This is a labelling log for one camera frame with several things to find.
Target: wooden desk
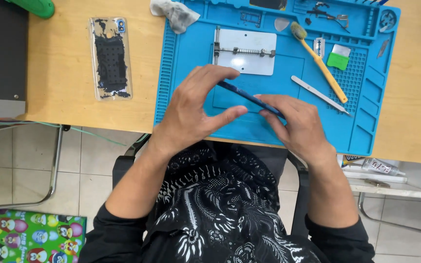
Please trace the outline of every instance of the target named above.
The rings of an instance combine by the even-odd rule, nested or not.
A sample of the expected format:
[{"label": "wooden desk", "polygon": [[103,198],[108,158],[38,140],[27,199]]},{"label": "wooden desk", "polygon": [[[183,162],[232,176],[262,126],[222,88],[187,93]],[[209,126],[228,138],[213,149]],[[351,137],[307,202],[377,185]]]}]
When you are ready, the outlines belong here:
[{"label": "wooden desk", "polygon": [[[421,162],[421,2],[402,9],[372,156]],[[88,127],[152,131],[163,17],[148,0],[56,0],[55,15],[29,21],[27,113],[19,119]],[[123,16],[129,27],[133,99],[94,97],[87,20]]]}]

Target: blue pry tool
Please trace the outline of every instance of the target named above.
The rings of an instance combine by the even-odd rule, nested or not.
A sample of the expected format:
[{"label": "blue pry tool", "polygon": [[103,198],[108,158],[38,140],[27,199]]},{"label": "blue pry tool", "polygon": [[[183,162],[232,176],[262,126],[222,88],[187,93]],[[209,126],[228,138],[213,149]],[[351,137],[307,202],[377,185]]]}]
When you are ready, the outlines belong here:
[{"label": "blue pry tool", "polygon": [[270,111],[272,113],[274,113],[275,115],[285,119],[284,115],[278,111],[276,108],[272,107],[271,105],[262,102],[260,99],[257,99],[254,96],[249,95],[248,92],[245,92],[244,90],[241,90],[233,85],[231,85],[230,83],[227,83],[225,81],[219,81],[219,83],[217,83],[218,86],[223,87],[224,89],[230,90],[231,92],[234,92],[240,96],[242,96],[243,98],[253,102],[254,104],[262,107],[263,109]]}]

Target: metal chair leg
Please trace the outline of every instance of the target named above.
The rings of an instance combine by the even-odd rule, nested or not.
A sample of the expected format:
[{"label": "metal chair leg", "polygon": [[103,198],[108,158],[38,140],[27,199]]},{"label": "metal chair leg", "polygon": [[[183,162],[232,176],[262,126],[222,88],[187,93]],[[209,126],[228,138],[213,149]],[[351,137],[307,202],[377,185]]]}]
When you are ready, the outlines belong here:
[{"label": "metal chair leg", "polygon": [[360,210],[360,213],[366,217],[367,219],[371,220],[371,221],[375,221],[381,224],[385,224],[385,225],[392,225],[395,227],[400,227],[403,229],[407,229],[407,230],[411,230],[411,231],[415,231],[418,233],[421,233],[421,229],[418,228],[414,228],[414,227],[410,227],[410,226],[406,226],[406,225],[400,225],[400,224],[396,224],[396,223],[391,223],[391,222],[386,222],[386,221],[382,221],[382,220],[378,220],[378,219],[373,219],[371,217],[369,217],[366,212],[365,209],[363,208],[363,203],[365,201],[365,193],[360,193],[360,195],[358,196],[358,209]]},{"label": "metal chair leg", "polygon": [[6,204],[0,205],[0,209],[3,208],[15,208],[24,206],[37,206],[46,202],[55,193],[56,190],[56,179],[58,176],[58,164],[59,164],[59,153],[61,152],[61,141],[63,140],[63,128],[57,128],[56,140],[55,140],[55,151],[53,155],[53,165],[51,167],[50,177],[50,188],[48,189],[47,195],[40,201],[34,203],[20,203],[20,204]]}]

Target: glue tube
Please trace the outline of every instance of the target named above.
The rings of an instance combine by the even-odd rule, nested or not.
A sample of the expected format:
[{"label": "glue tube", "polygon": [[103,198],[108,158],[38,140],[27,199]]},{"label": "glue tube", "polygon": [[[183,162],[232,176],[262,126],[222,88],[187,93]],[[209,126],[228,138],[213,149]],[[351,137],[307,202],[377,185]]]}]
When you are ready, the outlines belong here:
[{"label": "glue tube", "polygon": [[378,160],[377,158],[369,158],[365,160],[365,162],[362,165],[362,169],[387,174],[390,176],[406,175],[406,173],[399,171],[399,168],[397,166],[394,166],[387,162],[383,162],[381,160]]}]

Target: tile floor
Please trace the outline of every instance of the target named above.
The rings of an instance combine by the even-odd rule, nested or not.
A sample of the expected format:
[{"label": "tile floor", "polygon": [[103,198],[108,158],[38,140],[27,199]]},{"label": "tile floor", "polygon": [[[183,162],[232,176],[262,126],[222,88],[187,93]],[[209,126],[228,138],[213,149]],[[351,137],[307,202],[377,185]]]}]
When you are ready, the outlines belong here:
[{"label": "tile floor", "polygon": [[[85,127],[84,130],[126,145],[141,135]],[[54,138],[55,128],[41,124],[0,131],[0,204],[37,201],[46,195]],[[127,148],[85,133],[65,132],[55,195],[40,206],[24,209],[87,216],[87,230],[90,231],[92,219],[111,192],[115,159]],[[289,162],[285,165],[279,189],[279,213],[290,230],[298,177]],[[421,228],[421,199],[401,200],[375,195],[365,199],[365,209],[373,218]],[[376,263],[421,263],[421,234],[367,219],[364,219],[364,225],[376,249]]]}]

